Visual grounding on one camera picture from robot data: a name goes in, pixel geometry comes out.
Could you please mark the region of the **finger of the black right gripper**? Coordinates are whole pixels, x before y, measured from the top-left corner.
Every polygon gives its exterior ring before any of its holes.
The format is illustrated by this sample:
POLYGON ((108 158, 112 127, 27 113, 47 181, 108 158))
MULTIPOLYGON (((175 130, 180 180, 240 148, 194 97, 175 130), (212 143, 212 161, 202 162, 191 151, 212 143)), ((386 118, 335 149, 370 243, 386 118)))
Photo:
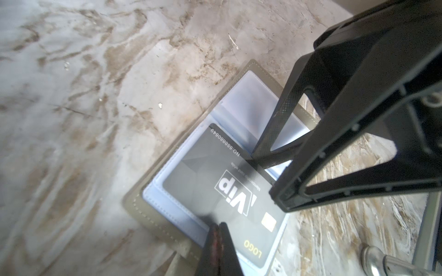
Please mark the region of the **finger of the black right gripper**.
POLYGON ((405 24, 390 20, 343 22, 327 29, 314 51, 295 63, 253 159, 263 168, 291 161, 292 169, 320 169, 388 116, 400 101, 393 70, 405 32, 405 24), (312 101, 322 125, 273 149, 302 95, 312 101))
POLYGON ((305 94, 320 121, 269 194, 285 212, 442 188, 442 3, 387 1, 329 27, 300 58, 272 117, 305 94), (393 144, 385 161, 320 180, 365 138, 393 144))

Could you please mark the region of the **black VIP card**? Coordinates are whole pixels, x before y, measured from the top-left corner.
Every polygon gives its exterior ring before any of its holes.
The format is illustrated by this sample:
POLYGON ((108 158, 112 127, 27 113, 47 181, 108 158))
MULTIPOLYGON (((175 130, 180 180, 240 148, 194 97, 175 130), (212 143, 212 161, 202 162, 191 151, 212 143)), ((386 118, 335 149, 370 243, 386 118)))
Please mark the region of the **black VIP card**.
POLYGON ((268 194, 272 180, 212 123, 164 180, 163 188, 206 224, 225 222, 236 250, 262 268, 285 218, 268 194))

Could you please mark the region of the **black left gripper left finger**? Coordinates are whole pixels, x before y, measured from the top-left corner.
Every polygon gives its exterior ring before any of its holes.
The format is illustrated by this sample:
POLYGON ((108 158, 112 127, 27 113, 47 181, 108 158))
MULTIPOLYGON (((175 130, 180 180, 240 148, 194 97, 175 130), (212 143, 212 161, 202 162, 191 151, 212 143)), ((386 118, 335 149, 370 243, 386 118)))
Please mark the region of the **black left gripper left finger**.
POLYGON ((217 224, 212 224, 209 228, 195 275, 219 275, 219 225, 217 224))

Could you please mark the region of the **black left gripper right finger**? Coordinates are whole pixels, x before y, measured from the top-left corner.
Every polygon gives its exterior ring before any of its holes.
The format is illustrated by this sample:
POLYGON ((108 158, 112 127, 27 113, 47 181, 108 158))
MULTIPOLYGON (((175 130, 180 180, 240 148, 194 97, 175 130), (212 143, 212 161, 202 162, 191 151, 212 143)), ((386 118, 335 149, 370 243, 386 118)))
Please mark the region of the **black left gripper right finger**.
POLYGON ((219 275, 242 276, 243 271, 239 263, 229 228, 225 222, 222 222, 219 225, 218 238, 219 275))

